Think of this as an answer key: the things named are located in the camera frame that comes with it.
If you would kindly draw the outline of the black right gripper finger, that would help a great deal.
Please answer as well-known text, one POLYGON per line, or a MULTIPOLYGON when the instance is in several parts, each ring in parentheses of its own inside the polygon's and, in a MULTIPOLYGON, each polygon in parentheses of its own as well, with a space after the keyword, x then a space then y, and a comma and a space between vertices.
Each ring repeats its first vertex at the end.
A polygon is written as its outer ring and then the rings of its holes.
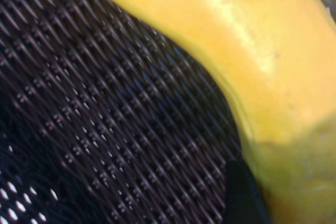
POLYGON ((225 223, 272 223, 257 182, 242 159, 226 166, 225 223))

